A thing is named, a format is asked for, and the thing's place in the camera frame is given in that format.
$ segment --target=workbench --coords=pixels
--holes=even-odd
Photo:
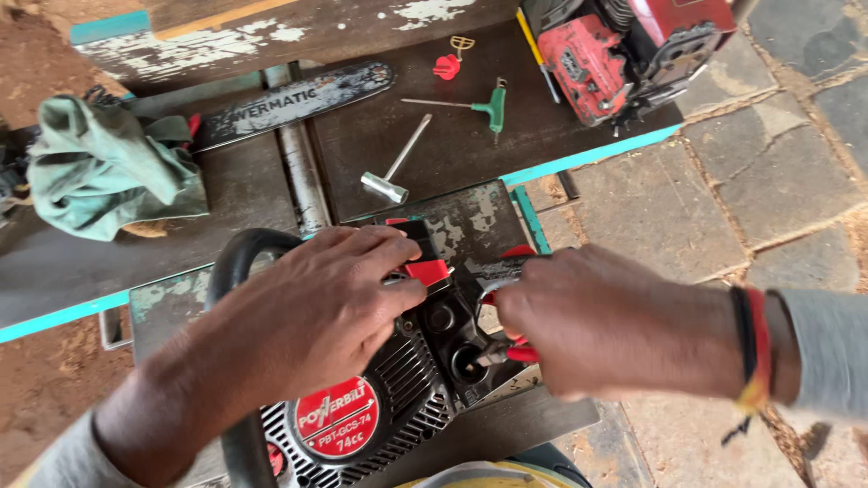
[[[451,82],[431,73],[436,57],[450,52],[448,38],[305,72],[379,60],[398,74],[386,92],[302,122],[312,135],[334,221],[358,226],[391,217],[425,220],[452,265],[491,261],[528,242],[547,253],[551,249],[521,183],[661,141],[680,126],[681,114],[670,104],[621,138],[605,126],[586,128],[569,107],[550,100],[516,23],[463,34],[477,45],[464,53],[462,70]],[[508,81],[508,95],[497,144],[484,114],[399,101],[483,102],[499,76]],[[144,97],[132,104],[133,111],[152,117],[210,113],[255,96],[262,86],[260,73],[253,72]],[[395,182],[410,190],[407,204],[398,208],[365,191],[359,177],[365,171],[385,174],[425,113],[434,114],[433,122],[396,175]],[[0,273],[7,287],[0,293],[0,341],[129,304],[135,361],[141,362],[201,316],[210,265],[232,235],[256,227],[298,234],[274,132],[195,160],[211,214],[170,221],[166,237],[121,233],[113,242],[87,241],[50,227],[30,208],[16,211],[0,229]],[[511,419],[507,427],[498,421],[503,416]],[[456,462],[503,458],[598,419],[589,400],[566,405],[532,389],[459,416],[431,442],[361,485],[397,485]],[[185,483],[220,474],[219,448],[206,449]]]

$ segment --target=black handle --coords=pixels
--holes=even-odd
[[[230,290],[247,280],[259,253],[283,254],[302,243],[294,235],[267,228],[251,228],[235,235],[211,268],[205,310],[211,310]],[[220,443],[233,488],[277,488],[259,409],[223,432]]]

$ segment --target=left hand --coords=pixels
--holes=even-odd
[[[362,373],[421,303],[418,280],[384,286],[421,255],[395,228],[329,228],[226,295],[98,407],[95,432],[141,485],[173,480],[247,413]]]

